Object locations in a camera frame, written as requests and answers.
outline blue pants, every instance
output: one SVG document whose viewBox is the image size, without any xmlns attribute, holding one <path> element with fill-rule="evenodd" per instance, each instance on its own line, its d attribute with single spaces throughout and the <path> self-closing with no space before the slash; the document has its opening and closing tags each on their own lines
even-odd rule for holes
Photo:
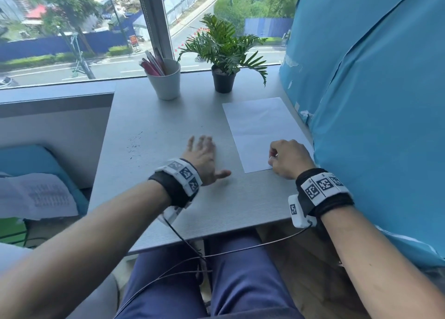
<svg viewBox="0 0 445 319">
<path fill-rule="evenodd" d="M 205 241 L 206 254 L 261 244 L 255 229 L 211 237 Z M 140 254 L 136 260 L 124 304 L 144 285 L 178 262 L 196 254 L 185 244 L 160 247 Z M 260 308 L 290 307 L 294 302 L 264 247 L 208 258 L 212 286 L 211 316 Z M 187 261 L 169 273 L 196 271 L 198 259 Z M 196 275 L 181 274 L 154 282 L 134 299 L 119 319 L 197 319 L 206 317 Z"/>
</svg>

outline person's left arm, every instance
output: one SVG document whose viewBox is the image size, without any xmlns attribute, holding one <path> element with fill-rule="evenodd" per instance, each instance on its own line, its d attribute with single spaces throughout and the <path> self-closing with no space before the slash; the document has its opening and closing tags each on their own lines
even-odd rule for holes
<svg viewBox="0 0 445 319">
<path fill-rule="evenodd" d="M 192 148 L 190 138 L 182 158 L 194 165 L 203 186 L 230 175 L 215 172 L 211 137 L 200 137 Z M 164 187 L 150 180 L 98 206 L 0 278 L 0 318 L 66 318 L 170 203 Z"/>
</svg>

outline desk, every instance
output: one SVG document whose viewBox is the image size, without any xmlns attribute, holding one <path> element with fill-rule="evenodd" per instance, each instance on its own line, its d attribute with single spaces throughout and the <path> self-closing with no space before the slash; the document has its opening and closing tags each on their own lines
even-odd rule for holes
<svg viewBox="0 0 445 319">
<path fill-rule="evenodd" d="M 216 168 L 230 169 L 232 175 L 202 188 L 175 220 L 175 229 L 193 239 L 289 218 L 287 197 L 295 192 L 295 183 L 272 170 L 244 173 L 222 106 L 281 96 L 304 126 L 281 87 L 279 68 L 268 68 L 266 87 L 257 72 L 242 69 L 229 94 L 214 91 L 210 71 L 183 73 L 181 97 L 173 101 L 159 100 L 146 78 L 117 81 L 89 211 L 147 180 L 165 160 L 179 157 L 192 134 L 206 134 L 217 146 Z M 178 241 L 170 228 L 155 221 L 129 254 Z"/>
</svg>

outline cup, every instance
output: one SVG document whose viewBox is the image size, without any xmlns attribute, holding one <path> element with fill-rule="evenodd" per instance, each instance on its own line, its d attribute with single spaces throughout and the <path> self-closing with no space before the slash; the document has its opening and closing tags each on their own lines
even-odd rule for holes
<svg viewBox="0 0 445 319">
<path fill-rule="evenodd" d="M 150 80 L 159 99 L 173 100 L 181 94 L 181 64 L 174 59 L 164 59 L 164 65 L 168 75 L 152 76 L 147 74 L 147 78 Z"/>
</svg>

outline potted plant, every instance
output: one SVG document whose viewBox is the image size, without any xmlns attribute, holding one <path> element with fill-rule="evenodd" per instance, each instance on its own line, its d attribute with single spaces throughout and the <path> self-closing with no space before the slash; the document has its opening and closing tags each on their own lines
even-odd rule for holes
<svg viewBox="0 0 445 319">
<path fill-rule="evenodd" d="M 266 62 L 263 56 L 256 57 L 256 51 L 249 58 L 247 52 L 254 45 L 262 45 L 265 38 L 256 35 L 235 36 L 235 26 L 207 13 L 201 23 L 208 27 L 208 31 L 198 32 L 195 37 L 188 38 L 185 47 L 181 48 L 178 61 L 186 52 L 195 52 L 198 58 L 212 63 L 212 75 L 215 90 L 220 93 L 228 93 L 232 90 L 233 82 L 240 67 L 256 70 L 266 85 Z"/>
</svg>

